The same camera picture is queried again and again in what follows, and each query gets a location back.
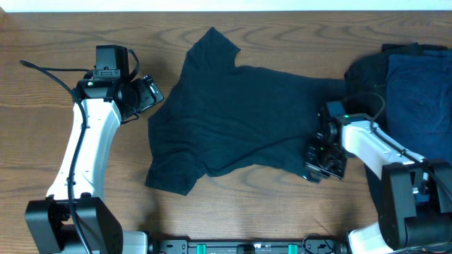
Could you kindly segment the dark teal t-shirt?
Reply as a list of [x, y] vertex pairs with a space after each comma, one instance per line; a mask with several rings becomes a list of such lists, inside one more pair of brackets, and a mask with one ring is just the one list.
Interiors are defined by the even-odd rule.
[[261, 165], [311, 180], [304, 166], [319, 107], [345, 82], [237, 66], [239, 48], [214, 28], [188, 50], [178, 83], [148, 120], [145, 185], [188, 194], [203, 176]]

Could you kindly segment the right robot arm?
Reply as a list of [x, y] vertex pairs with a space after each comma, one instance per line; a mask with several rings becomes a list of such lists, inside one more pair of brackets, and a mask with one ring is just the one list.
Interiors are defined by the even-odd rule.
[[451, 165], [402, 147], [366, 114], [320, 113], [305, 167], [342, 179], [349, 156], [377, 177], [378, 220], [350, 231], [337, 253], [450, 253]]

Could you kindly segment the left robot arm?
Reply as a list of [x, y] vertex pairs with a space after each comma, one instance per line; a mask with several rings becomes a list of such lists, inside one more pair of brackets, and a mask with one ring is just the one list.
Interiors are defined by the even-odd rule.
[[25, 221], [39, 253], [149, 253], [147, 233], [124, 231], [105, 204], [109, 152], [127, 119], [164, 97], [149, 76], [131, 82], [82, 79], [74, 92], [73, 126], [59, 173], [44, 200], [32, 200]]

